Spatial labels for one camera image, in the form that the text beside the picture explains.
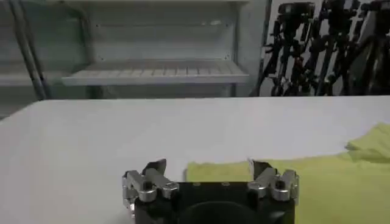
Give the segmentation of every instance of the black tripod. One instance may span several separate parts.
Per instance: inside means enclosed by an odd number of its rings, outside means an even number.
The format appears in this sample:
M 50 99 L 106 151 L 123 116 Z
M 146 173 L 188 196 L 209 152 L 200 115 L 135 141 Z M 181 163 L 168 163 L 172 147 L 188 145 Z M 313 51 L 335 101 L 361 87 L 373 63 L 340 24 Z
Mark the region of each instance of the black tripod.
M 316 96 L 332 95 L 333 84 L 340 76 L 343 77 L 344 86 L 347 86 L 348 78 L 346 74 L 341 73 L 341 65 L 345 62 L 347 53 L 350 52 L 349 47 L 354 46 L 349 41 L 349 31 L 352 24 L 351 18 L 356 15 L 356 10 L 360 5 L 358 0 L 349 1 L 350 5 L 347 9 L 344 8 L 346 0 L 325 0 L 322 2 L 320 14 L 313 21 L 310 32 L 313 38 L 309 48 L 310 58 L 304 68 L 293 69 L 293 71 L 296 71 L 296 74 L 293 73 L 293 76 L 300 77 L 299 84 L 302 87 L 301 92 L 303 95 L 309 94 L 311 88 L 315 90 Z M 328 34 L 320 36 L 321 24 L 325 19 L 328 20 Z M 333 74 L 326 80 L 330 60 L 335 50 L 337 51 L 337 56 Z M 316 76 L 315 69 L 319 54 L 322 51 L 325 51 L 324 62 L 322 63 L 320 75 Z
M 260 93 L 260 87 L 266 77 L 270 74 L 276 73 L 279 53 L 283 49 L 282 57 L 280 59 L 280 69 L 277 77 L 272 77 L 274 86 L 272 87 L 272 96 L 282 96 L 284 93 L 283 85 L 286 83 L 286 71 L 288 59 L 290 56 L 297 58 L 305 51 L 307 46 L 307 33 L 309 28 L 309 19 L 313 17 L 314 4 L 311 2 L 297 2 L 281 4 L 278 8 L 279 16 L 274 23 L 274 30 L 271 34 L 274 37 L 274 43 L 268 44 L 271 50 L 266 53 L 272 53 L 264 72 L 259 71 L 258 82 L 255 87 L 255 95 Z M 304 24 L 301 41 L 305 44 L 300 44 L 298 40 L 294 39 L 297 29 L 301 24 Z
M 367 63 L 361 77 L 355 80 L 350 88 L 352 94 L 390 94 L 390 41 L 387 33 L 390 31 L 390 0 L 373 1 L 361 6 L 362 16 L 368 12 L 375 12 L 374 34 L 364 40 L 347 58 L 342 72 L 348 72 L 353 61 L 369 47 Z

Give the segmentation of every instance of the white table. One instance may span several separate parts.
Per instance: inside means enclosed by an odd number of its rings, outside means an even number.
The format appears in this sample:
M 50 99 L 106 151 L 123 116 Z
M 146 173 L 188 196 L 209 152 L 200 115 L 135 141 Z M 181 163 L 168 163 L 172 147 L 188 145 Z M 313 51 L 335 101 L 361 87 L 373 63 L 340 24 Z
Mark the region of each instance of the white table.
M 390 122 L 390 97 L 35 103 L 0 122 L 0 223 L 125 224 L 121 175 L 186 164 L 344 151 Z

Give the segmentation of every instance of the white shelf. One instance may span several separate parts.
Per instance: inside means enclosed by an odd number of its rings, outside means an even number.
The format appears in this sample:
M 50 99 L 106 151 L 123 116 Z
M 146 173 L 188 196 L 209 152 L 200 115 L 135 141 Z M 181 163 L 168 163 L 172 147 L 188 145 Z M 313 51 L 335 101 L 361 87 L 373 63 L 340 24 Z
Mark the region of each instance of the white shelf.
M 245 83 L 249 75 L 226 60 L 131 60 L 93 64 L 64 85 L 147 85 L 179 83 Z
M 45 80 L 54 83 L 62 76 L 60 72 L 45 72 Z M 31 86 L 31 79 L 23 63 L 0 64 L 0 86 Z

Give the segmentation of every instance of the tripod leg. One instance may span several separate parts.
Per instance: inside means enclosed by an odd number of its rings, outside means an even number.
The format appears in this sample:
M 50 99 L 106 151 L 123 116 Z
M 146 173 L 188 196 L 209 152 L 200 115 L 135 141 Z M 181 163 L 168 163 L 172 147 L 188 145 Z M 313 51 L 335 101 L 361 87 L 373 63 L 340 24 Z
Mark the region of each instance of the tripod leg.
M 331 59 L 332 54 L 333 54 L 333 47 L 334 47 L 333 45 L 334 45 L 334 41 L 332 40 L 332 37 L 329 37 L 328 47 L 327 47 L 327 50 L 325 53 L 325 58 L 324 58 L 324 63 L 322 64 L 321 73 L 320 73 L 319 80 L 318 80 L 318 88 L 316 89 L 316 92 L 315 92 L 316 96 L 320 96 L 324 92 L 324 90 L 323 90 L 324 82 L 325 82 L 325 77 L 326 77 L 327 72 L 328 72 L 330 59 Z
M 358 86 L 357 94 L 360 96 L 369 93 L 369 87 L 373 76 L 373 68 L 374 68 L 375 61 L 377 59 L 378 47 L 380 47 L 379 45 L 380 45 L 379 40 L 375 38 L 372 42 L 366 67 L 364 69 L 360 84 Z

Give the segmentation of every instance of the yellow cloth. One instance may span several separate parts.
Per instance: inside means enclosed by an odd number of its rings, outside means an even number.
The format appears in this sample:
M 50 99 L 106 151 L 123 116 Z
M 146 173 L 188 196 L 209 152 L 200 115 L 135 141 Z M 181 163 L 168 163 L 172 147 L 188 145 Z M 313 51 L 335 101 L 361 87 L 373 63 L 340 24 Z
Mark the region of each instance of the yellow cloth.
M 281 172 L 294 169 L 300 175 L 296 223 L 390 223 L 390 125 L 376 125 L 347 149 L 333 156 L 266 160 Z M 187 168 L 188 181 L 250 179 L 248 162 L 191 163 Z

